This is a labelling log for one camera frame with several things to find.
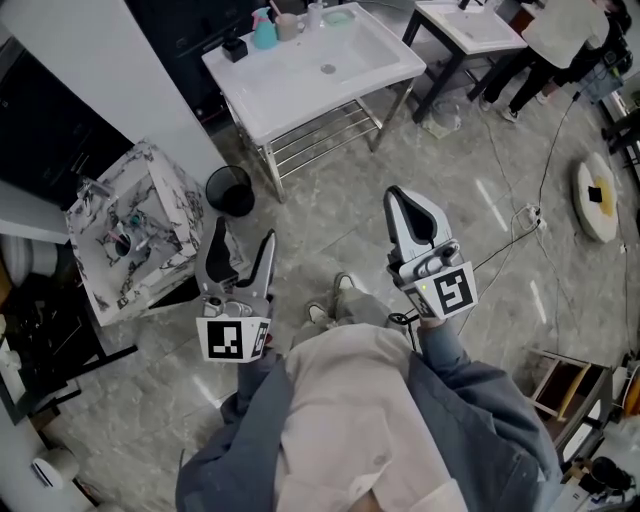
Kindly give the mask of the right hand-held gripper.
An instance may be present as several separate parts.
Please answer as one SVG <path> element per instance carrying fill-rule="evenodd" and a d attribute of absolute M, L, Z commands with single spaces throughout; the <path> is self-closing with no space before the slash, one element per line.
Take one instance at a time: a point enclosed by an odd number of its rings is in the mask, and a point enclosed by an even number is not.
<path fill-rule="evenodd" d="M 446 320 L 476 305 L 472 264 L 464 261 L 459 242 L 451 239 L 444 211 L 427 197 L 398 186 L 385 191 L 383 203 L 396 255 L 389 255 L 387 270 L 419 317 Z"/>

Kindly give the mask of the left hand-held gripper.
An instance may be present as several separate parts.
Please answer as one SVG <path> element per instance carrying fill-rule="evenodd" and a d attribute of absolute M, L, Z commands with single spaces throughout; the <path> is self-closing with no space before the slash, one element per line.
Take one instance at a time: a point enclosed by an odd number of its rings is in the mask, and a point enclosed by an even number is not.
<path fill-rule="evenodd" d="M 202 304 L 196 327 L 201 351 L 206 361 L 255 361 L 263 353 L 271 324 L 269 287 L 277 236 L 274 229 L 268 231 L 249 277 L 238 280 L 226 234 L 226 221 L 220 216 L 205 230 L 196 257 Z"/>

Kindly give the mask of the beige cup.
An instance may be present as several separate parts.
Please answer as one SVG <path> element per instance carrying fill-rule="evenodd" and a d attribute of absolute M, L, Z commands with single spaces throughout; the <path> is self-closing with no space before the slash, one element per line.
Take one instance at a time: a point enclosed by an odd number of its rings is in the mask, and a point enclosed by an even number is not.
<path fill-rule="evenodd" d="M 281 13 L 275 17 L 277 38 L 280 42 L 295 39 L 306 28 L 305 23 L 296 15 Z"/>

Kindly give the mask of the person's right forearm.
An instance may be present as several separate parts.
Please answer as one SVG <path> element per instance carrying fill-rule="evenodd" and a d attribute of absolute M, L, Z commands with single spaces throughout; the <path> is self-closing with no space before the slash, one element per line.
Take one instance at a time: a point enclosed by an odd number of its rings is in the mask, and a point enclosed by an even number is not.
<path fill-rule="evenodd" d="M 472 360 L 445 320 L 422 320 L 417 330 L 425 364 L 464 401 L 489 408 L 513 382 L 501 369 Z"/>

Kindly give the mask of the person's left forearm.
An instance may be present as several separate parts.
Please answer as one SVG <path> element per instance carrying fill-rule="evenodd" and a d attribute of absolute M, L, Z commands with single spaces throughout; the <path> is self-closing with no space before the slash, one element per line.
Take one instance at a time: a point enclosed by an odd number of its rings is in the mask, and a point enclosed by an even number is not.
<path fill-rule="evenodd" d="M 250 424 L 283 430 L 293 397 L 284 357 L 268 349 L 259 359 L 237 367 L 237 390 L 221 406 L 225 425 Z"/>

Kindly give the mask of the black mesh trash bin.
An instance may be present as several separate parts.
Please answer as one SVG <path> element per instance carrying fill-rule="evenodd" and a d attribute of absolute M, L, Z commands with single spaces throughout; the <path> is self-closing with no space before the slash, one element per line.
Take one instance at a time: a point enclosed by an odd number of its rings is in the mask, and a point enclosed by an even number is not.
<path fill-rule="evenodd" d="M 210 206 L 233 217 L 248 215 L 255 205 L 249 174 L 239 166 L 227 165 L 214 171 L 205 185 Z"/>

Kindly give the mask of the marble sink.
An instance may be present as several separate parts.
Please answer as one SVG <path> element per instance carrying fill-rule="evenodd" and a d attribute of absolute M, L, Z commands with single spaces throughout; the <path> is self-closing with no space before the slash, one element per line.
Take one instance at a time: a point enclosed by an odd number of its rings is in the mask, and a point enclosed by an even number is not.
<path fill-rule="evenodd" d="M 65 217 L 89 302 L 107 326 L 146 315 L 193 276 L 206 205 L 202 187 L 147 140 L 95 180 L 111 186 L 113 197 L 77 197 Z M 115 240 L 124 233 L 138 245 L 121 258 Z"/>

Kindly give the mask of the person's legs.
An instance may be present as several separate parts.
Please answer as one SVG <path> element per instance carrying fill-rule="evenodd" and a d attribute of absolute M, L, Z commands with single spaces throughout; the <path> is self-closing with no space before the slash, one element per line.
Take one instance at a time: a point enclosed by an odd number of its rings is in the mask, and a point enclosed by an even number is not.
<path fill-rule="evenodd" d="M 369 324 L 375 327 L 393 329 L 404 333 L 404 329 L 390 321 L 390 309 L 374 296 L 358 288 L 344 290 L 334 298 L 333 311 L 329 318 L 318 324 L 308 321 L 296 334 L 295 342 L 313 338 L 329 329 L 352 324 Z"/>

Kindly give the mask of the clear plastic bag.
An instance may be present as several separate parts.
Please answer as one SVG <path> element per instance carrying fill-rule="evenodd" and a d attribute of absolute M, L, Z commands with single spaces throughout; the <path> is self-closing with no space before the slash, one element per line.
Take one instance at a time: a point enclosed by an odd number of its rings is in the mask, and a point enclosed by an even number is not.
<path fill-rule="evenodd" d="M 461 128 L 459 105 L 450 99 L 436 100 L 425 118 L 423 127 L 441 140 Z"/>

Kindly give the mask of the white power strip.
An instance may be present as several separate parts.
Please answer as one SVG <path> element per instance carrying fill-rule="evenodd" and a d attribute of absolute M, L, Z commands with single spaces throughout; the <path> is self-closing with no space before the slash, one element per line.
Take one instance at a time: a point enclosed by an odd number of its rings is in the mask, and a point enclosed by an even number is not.
<path fill-rule="evenodd" d="M 517 209 L 512 217 L 514 232 L 520 236 L 531 231 L 545 231 L 547 222 L 539 205 L 526 204 Z"/>

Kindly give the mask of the metal sink stand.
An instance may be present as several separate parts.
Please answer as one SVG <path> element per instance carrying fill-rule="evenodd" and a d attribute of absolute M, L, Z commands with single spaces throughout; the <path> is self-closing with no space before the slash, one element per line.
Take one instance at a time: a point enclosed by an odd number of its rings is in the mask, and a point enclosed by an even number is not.
<path fill-rule="evenodd" d="M 241 143 L 264 170 L 276 199 L 283 204 L 286 201 L 283 180 L 310 164 L 357 140 L 365 141 L 369 150 L 376 152 L 413 92 L 414 83 L 408 79 L 389 87 L 396 97 L 384 118 L 357 97 L 262 145 L 249 136 L 234 109 L 228 111 Z"/>

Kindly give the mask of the chrome faucet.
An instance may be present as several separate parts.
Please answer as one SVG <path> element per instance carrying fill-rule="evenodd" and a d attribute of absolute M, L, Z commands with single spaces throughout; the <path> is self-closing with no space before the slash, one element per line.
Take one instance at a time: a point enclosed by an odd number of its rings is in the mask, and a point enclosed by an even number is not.
<path fill-rule="evenodd" d="M 90 199 L 98 196 L 110 200 L 114 195 L 114 189 L 106 183 L 99 182 L 87 176 L 80 176 L 76 191 L 79 199 Z"/>

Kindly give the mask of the person's torso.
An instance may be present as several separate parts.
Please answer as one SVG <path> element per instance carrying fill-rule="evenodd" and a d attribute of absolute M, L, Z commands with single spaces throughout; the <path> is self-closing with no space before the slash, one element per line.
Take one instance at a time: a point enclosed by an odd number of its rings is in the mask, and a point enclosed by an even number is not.
<path fill-rule="evenodd" d="M 284 358 L 283 430 L 225 425 L 179 471 L 177 512 L 549 512 L 562 473 L 513 382 L 464 401 L 398 331 L 329 329 Z"/>

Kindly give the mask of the black side table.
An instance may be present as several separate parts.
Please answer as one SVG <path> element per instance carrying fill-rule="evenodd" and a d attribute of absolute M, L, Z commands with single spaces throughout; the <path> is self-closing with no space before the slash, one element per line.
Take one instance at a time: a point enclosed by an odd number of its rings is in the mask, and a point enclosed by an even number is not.
<path fill-rule="evenodd" d="M 15 425 L 78 397 L 81 389 L 67 389 L 78 377 L 138 351 L 131 344 L 106 352 L 80 289 L 37 274 L 9 292 L 0 314 L 0 354 L 16 353 L 20 364 L 0 370 L 0 402 Z"/>

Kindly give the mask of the small white sink basin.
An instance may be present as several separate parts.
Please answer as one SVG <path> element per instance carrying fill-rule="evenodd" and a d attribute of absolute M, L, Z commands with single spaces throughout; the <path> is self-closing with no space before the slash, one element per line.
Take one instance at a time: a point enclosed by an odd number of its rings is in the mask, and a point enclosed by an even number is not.
<path fill-rule="evenodd" d="M 467 55 L 519 50 L 525 41 L 492 8 L 444 0 L 416 1 L 414 10 L 446 35 Z"/>

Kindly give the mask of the small black box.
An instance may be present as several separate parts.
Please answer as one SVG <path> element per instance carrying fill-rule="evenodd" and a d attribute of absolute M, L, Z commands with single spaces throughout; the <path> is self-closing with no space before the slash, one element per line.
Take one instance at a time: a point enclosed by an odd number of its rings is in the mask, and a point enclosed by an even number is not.
<path fill-rule="evenodd" d="M 236 63 L 248 55 L 247 44 L 237 35 L 235 28 L 224 34 L 222 51 L 225 57 L 232 63 Z"/>

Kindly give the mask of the wooden rack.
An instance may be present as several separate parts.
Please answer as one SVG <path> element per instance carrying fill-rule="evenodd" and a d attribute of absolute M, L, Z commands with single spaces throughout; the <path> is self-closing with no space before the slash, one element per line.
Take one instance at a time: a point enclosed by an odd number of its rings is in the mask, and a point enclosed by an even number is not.
<path fill-rule="evenodd" d="M 530 348 L 549 363 L 529 397 L 562 463 L 583 457 L 600 438 L 613 406 L 609 367 Z"/>

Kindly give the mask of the black cabinet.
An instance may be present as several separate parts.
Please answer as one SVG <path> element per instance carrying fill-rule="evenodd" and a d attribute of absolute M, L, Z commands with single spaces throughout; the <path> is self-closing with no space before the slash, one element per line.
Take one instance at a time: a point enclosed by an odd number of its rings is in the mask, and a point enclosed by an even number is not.
<path fill-rule="evenodd" d="M 208 133 L 231 123 L 202 56 L 228 36 L 251 31 L 268 0 L 125 0 L 142 33 L 196 119 Z"/>
<path fill-rule="evenodd" d="M 66 210 L 132 146 L 29 52 L 0 50 L 0 180 Z"/>

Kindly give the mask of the teal spray bottle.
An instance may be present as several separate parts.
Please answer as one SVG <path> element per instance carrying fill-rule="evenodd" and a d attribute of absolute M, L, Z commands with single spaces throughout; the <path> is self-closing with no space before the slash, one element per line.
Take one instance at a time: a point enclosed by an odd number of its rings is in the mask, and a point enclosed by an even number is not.
<path fill-rule="evenodd" d="M 271 49 L 278 43 L 275 25 L 269 17 L 270 10 L 270 7 L 261 7 L 252 13 L 252 41 L 259 50 Z"/>

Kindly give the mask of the white round appliance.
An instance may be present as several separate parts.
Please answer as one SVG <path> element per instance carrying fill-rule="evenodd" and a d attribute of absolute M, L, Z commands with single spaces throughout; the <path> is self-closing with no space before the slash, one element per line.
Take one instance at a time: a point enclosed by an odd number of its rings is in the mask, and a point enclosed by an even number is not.
<path fill-rule="evenodd" d="M 60 490 L 79 472 L 79 461 L 66 447 L 41 452 L 31 462 L 31 469 L 45 488 Z"/>

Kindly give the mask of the black sink frame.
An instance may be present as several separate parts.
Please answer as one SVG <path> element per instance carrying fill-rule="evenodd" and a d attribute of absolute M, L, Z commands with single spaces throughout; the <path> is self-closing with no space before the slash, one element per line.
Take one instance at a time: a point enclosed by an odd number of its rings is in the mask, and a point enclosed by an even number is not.
<path fill-rule="evenodd" d="M 484 91 L 488 83 L 504 69 L 506 64 L 522 49 L 519 50 L 501 50 L 493 52 L 484 52 L 479 55 L 467 55 L 459 47 L 457 47 L 452 40 L 446 35 L 440 32 L 433 24 L 427 21 L 422 15 L 414 10 L 410 17 L 409 23 L 404 32 L 402 41 L 411 46 L 418 34 L 418 31 L 423 28 L 429 32 L 438 43 L 443 45 L 450 53 L 450 58 L 443 63 L 439 72 L 434 72 L 430 69 L 426 69 L 424 74 L 431 81 L 431 88 L 422 97 L 418 94 L 414 94 L 417 101 L 417 108 L 413 113 L 412 119 L 416 124 L 422 123 L 425 116 L 431 109 L 436 98 L 443 91 L 445 86 L 448 85 L 451 78 L 458 72 L 465 73 L 474 83 L 473 89 L 467 94 L 469 100 L 474 100 L 478 95 Z M 476 78 L 473 73 L 463 66 L 463 63 L 469 60 L 486 59 L 493 64 L 493 67 L 480 79 Z"/>

